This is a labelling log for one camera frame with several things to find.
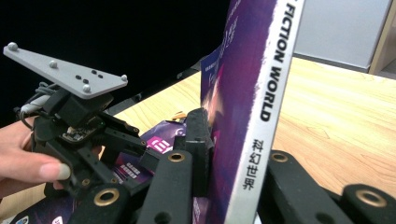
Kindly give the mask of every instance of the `book cover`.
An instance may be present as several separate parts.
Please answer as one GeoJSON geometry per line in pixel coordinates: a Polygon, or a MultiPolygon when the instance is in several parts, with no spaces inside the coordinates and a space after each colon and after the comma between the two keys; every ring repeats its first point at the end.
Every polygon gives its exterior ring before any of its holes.
{"type": "Polygon", "coordinates": [[[201,102],[215,142],[196,223],[253,223],[304,0],[231,1],[223,43],[201,63],[201,102]]]}

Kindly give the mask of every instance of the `hand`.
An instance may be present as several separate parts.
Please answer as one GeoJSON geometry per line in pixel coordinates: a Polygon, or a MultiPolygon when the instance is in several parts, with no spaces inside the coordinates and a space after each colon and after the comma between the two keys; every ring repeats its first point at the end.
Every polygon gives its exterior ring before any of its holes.
{"type": "Polygon", "coordinates": [[[31,130],[18,121],[0,129],[0,199],[45,182],[67,179],[70,168],[51,156],[30,152],[31,130]]]}

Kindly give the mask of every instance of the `white book spine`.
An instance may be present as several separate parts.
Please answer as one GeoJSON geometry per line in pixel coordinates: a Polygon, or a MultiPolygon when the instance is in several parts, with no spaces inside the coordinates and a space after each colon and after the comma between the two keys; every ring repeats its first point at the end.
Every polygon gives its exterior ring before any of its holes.
{"type": "Polygon", "coordinates": [[[278,122],[304,0],[276,3],[225,223],[253,223],[278,122]]]}

